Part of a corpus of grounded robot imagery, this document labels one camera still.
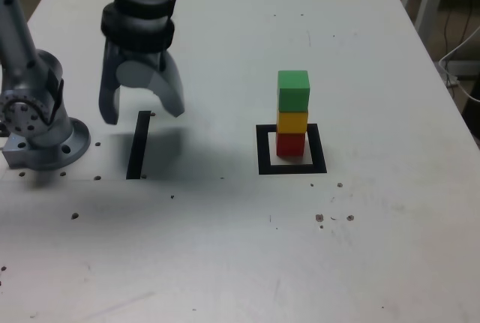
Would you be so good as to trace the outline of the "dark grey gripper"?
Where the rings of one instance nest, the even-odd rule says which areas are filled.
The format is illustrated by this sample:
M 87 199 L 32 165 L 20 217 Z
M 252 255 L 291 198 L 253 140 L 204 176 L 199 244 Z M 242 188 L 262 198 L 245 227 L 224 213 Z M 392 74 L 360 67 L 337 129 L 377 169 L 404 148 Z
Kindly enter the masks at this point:
M 151 91 L 173 117 L 185 112 L 182 81 L 170 54 L 118 48 L 106 39 L 100 83 L 98 106 L 107 124 L 118 123 L 120 85 Z

